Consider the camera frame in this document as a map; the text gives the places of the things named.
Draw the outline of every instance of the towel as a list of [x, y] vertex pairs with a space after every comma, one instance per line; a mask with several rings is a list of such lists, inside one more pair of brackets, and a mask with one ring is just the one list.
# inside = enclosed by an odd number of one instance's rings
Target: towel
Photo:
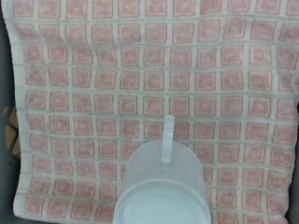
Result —
[[287, 224], [298, 0], [2, 0], [21, 175], [14, 214], [111, 223], [125, 165], [174, 139], [204, 166], [213, 224]]

